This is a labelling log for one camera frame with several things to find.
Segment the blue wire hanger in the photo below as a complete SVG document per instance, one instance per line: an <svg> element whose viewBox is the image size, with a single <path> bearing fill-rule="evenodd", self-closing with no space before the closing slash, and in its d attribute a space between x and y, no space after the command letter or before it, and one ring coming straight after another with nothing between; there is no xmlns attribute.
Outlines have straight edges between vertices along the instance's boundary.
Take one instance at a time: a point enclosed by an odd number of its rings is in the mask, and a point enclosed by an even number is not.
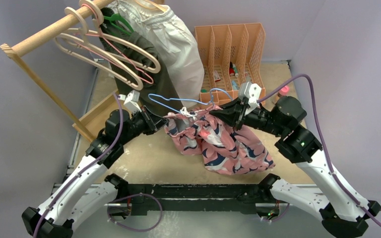
<svg viewBox="0 0 381 238"><path fill-rule="evenodd" d="M172 108L172 107L170 107L170 106L168 106L168 105L166 105L166 104L164 104L164 103L162 103L162 102L160 102L160 101L158 101L158 100L155 100L154 97L161 98L161 99L164 100L164 101L184 101L184 102L194 102L194 103L198 103L198 104L202 104L202 105L207 106L207 105L214 105L214 93L213 93L213 92L222 92L222 93L224 93L224 94L225 94L231 101L233 100L232 96L231 96L227 91L225 91L225 90L223 90L223 89L220 89L220 88L212 88L212 89L209 90L210 100L209 100L207 103L202 102L202 101L198 101L198 100L195 100L195 99L165 98L165 97L163 97L163 96L161 96L161 95L153 94L153 93L148 94L148 98L149 98L151 101L153 101L153 102L155 102L155 103L157 103L157 104L159 104L159 105L162 105L162 106L164 106L164 107L166 107L166 108L168 108L168 109L170 109L170 110L172 110L172 111L174 111L174 112L180 113L179 110L176 110L176 109L174 109L174 108Z"/></svg>

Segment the pink patterned shorts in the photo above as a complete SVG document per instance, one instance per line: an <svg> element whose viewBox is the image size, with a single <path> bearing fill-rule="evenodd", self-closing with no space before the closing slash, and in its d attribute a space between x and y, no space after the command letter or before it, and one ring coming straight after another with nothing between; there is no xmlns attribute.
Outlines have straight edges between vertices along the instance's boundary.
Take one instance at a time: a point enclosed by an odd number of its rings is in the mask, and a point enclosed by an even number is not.
<svg viewBox="0 0 381 238"><path fill-rule="evenodd" d="M201 155L209 171L223 175L259 173L275 167L261 140L248 126L235 130L210 114L219 106L196 110L187 117L168 113L164 130L182 155Z"/></svg>

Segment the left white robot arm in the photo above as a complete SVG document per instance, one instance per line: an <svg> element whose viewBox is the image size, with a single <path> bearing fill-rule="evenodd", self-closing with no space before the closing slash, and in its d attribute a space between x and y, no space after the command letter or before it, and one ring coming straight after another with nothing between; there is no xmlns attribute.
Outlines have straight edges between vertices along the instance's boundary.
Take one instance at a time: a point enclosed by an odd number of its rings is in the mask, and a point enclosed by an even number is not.
<svg viewBox="0 0 381 238"><path fill-rule="evenodd" d="M167 122L146 107L131 116L126 110L112 111L72 174L45 202L22 213L28 234L34 238L70 238L104 204L124 202L128 182L118 175L109 175L95 189L91 189L92 183L124 153L127 143L141 134L154 134Z"/></svg>

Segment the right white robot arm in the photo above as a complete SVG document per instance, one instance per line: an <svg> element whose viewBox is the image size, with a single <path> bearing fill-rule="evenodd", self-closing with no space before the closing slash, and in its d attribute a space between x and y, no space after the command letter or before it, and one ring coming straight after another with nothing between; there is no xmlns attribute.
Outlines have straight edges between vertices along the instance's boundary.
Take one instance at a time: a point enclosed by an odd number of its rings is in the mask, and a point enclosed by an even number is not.
<svg viewBox="0 0 381 238"><path fill-rule="evenodd" d="M294 97L284 96L271 111L257 107L246 113L247 99L235 99L211 115L234 129L249 126L278 138L275 147L292 164L304 171L320 189L315 194L277 175L268 175L258 185L263 201L288 202L321 221L336 238L358 238L368 228L366 220L381 210L378 202L356 192L324 157L324 147L312 132L301 125L306 111Z"/></svg>

